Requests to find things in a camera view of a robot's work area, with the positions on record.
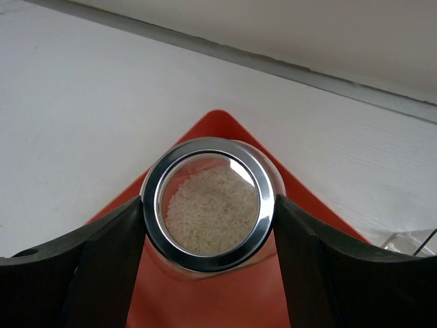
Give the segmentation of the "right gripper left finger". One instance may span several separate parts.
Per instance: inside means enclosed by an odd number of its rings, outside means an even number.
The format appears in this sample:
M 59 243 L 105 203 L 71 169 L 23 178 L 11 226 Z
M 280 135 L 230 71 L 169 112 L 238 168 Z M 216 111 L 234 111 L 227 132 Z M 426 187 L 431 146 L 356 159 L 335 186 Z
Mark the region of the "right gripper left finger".
M 2 327 L 125 327 L 145 241 L 140 197 L 1 258 Z

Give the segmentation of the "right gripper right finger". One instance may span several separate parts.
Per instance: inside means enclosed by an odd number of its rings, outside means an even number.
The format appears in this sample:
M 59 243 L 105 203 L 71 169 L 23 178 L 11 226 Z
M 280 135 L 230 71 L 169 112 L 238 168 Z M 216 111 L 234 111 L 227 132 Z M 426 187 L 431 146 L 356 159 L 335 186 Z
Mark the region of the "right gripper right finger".
M 273 230 L 291 326 L 436 326 L 435 257 L 360 241 L 283 195 Z

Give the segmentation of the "glass jar of rice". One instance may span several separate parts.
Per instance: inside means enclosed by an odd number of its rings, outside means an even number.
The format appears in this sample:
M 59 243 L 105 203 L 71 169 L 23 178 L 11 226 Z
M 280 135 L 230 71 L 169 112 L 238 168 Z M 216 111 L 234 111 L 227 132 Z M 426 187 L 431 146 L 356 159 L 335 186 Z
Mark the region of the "glass jar of rice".
M 156 266 L 176 279 L 243 269 L 276 254 L 274 203 L 285 194 L 277 166 L 235 139 L 200 137 L 164 153 L 140 190 Z

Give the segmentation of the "clear plastic tray box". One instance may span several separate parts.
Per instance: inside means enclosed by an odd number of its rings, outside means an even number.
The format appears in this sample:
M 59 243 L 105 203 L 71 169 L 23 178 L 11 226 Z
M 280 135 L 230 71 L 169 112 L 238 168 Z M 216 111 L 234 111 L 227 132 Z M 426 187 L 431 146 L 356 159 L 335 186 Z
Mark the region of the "clear plastic tray box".
M 381 248 L 420 258 L 436 256 L 436 228 L 394 232 Z

